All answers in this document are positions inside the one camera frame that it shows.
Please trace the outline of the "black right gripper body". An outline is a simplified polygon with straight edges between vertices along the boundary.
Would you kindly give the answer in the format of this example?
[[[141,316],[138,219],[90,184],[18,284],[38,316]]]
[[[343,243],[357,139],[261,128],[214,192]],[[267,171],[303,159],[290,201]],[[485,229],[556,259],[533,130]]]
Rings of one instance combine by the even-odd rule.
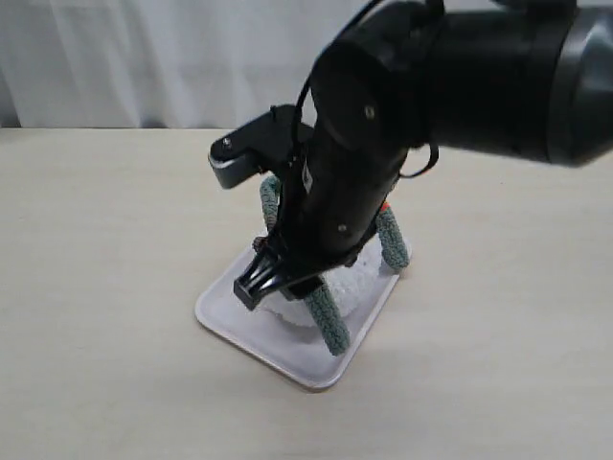
[[[373,2],[315,60],[316,122],[293,141],[272,232],[286,283],[351,265],[408,152],[432,144],[420,92],[444,15],[440,2]]]

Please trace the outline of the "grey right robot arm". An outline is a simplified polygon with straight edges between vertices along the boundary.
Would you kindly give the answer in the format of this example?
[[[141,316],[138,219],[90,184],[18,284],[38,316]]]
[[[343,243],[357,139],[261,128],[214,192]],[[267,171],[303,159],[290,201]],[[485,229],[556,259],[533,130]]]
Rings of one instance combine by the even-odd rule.
[[[277,170],[281,202],[234,283],[253,309],[301,298],[352,265],[410,150],[439,148],[576,168],[612,148],[612,11],[573,1],[447,11],[370,4],[315,60],[317,113]]]

